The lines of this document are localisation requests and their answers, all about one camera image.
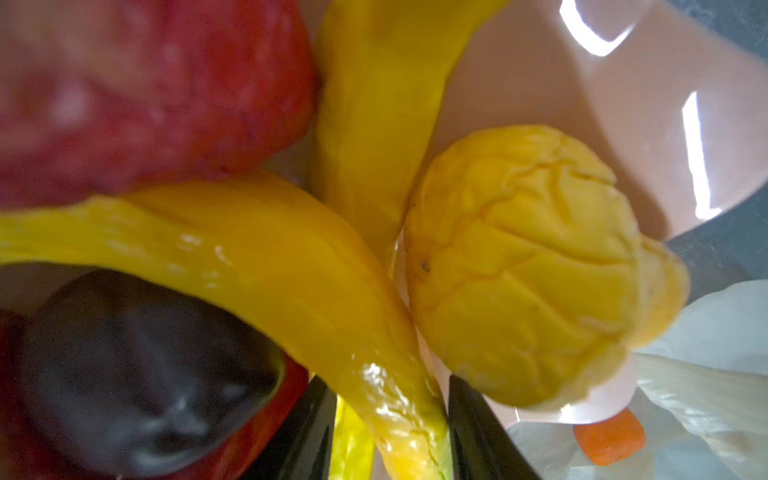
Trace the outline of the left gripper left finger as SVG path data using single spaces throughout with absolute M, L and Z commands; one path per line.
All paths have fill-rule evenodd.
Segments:
M 336 403 L 336 394 L 315 376 L 241 479 L 328 479 Z

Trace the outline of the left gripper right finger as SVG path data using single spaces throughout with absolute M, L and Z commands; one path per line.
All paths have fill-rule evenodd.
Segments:
M 448 417 L 455 479 L 540 479 L 484 397 L 455 375 L 449 382 Z

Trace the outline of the orange fruit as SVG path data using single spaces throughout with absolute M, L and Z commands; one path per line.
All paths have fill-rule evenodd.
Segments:
M 626 459 L 646 445 L 645 430 L 628 408 L 598 423 L 575 425 L 573 435 L 584 455 L 597 466 Z

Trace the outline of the yellow pear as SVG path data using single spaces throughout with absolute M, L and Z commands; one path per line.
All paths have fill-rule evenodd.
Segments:
M 432 352 L 494 401 L 556 410 L 661 336 L 690 292 L 614 172 L 545 125 L 476 131 L 429 166 L 404 241 L 410 310 Z

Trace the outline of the long yellow banana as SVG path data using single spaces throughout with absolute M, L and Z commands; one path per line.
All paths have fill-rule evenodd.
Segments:
M 267 170 L 5 212 L 1 260 L 104 267 L 227 310 L 345 400 L 392 478 L 452 476 L 443 398 L 392 280 L 344 219 Z

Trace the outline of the banana print plastic bag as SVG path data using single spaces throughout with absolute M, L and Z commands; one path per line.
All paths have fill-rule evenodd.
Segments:
M 767 283 L 706 295 L 635 356 L 629 404 L 647 443 L 597 466 L 568 425 L 508 433 L 544 479 L 764 479 L 767 476 Z

